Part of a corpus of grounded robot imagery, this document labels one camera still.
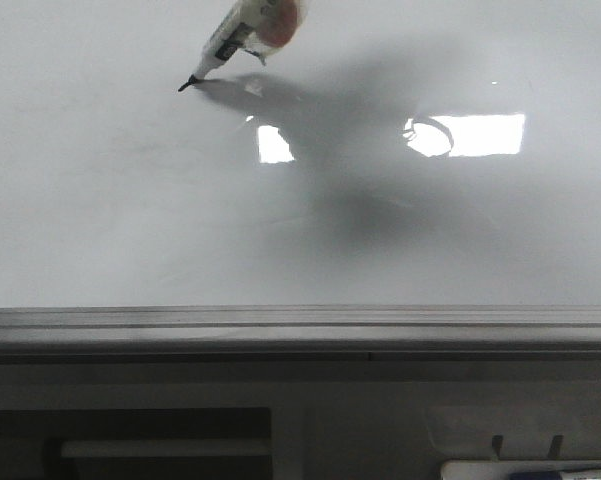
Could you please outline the black whiteboard marker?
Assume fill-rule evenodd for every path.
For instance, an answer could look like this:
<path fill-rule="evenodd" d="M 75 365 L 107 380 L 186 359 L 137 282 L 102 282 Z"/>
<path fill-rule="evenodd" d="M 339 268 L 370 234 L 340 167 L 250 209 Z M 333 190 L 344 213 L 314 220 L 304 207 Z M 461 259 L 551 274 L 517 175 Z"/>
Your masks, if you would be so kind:
<path fill-rule="evenodd" d="M 309 1 L 235 1 L 202 48 L 197 66 L 178 92 L 203 82 L 238 51 L 265 65 L 270 56 L 291 42 L 308 9 Z"/>

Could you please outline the white whiteboard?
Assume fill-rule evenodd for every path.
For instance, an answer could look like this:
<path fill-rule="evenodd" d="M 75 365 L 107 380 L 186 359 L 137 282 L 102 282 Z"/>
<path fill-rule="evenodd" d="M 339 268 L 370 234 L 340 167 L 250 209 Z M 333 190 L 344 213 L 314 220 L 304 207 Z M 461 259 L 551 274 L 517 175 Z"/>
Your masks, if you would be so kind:
<path fill-rule="evenodd" d="M 601 1 L 0 1 L 0 357 L 601 353 Z"/>

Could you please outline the grey marker tray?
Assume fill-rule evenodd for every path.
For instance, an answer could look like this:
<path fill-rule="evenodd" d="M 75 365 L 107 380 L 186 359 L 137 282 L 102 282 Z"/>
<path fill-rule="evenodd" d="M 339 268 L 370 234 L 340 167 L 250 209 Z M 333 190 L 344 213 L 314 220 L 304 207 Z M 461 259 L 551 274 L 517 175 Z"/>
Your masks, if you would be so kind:
<path fill-rule="evenodd" d="M 601 465 L 601 360 L 0 365 L 0 479 Z"/>

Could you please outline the blue capped marker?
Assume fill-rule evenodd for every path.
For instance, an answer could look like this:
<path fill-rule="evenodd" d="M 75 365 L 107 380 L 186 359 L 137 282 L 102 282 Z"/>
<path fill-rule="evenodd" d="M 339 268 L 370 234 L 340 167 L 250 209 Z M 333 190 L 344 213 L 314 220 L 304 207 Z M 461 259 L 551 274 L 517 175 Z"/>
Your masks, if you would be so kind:
<path fill-rule="evenodd" d="M 510 480 L 601 480 L 601 469 L 578 471 L 518 472 L 509 475 Z"/>

